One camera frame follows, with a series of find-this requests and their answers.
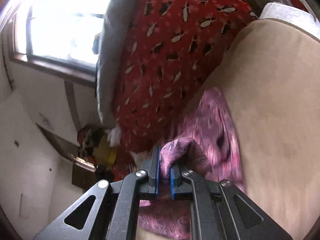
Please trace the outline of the window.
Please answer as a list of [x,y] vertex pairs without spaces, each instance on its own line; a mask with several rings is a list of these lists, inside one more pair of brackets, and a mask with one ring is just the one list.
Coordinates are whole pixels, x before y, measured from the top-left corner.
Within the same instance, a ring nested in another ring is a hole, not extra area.
[[111,0],[13,0],[10,58],[92,86]]

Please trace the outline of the grey pillow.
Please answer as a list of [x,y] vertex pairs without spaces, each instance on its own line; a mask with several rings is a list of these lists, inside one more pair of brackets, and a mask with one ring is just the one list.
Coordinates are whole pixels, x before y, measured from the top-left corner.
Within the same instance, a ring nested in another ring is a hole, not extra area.
[[121,54],[138,0],[110,0],[99,41],[97,61],[97,104],[101,125],[115,126],[112,100],[117,83]]

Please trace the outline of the purple floral garment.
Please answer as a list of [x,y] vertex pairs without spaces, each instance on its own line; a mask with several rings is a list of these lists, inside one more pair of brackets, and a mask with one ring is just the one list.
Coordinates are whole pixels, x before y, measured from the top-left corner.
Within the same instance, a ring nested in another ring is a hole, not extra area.
[[246,191],[238,139],[227,102],[217,88],[206,90],[194,109],[173,123],[161,140],[159,197],[140,202],[138,226],[171,239],[189,239],[189,204],[172,200],[170,168],[178,160],[207,180],[229,179]]

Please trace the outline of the yellow box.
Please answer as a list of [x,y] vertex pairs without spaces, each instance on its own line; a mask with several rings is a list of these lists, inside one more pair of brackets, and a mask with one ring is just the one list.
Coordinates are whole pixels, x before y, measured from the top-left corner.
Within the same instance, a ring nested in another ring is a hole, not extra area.
[[94,158],[97,165],[103,165],[108,169],[112,169],[117,157],[117,149],[111,147],[107,140],[100,142],[94,151]]

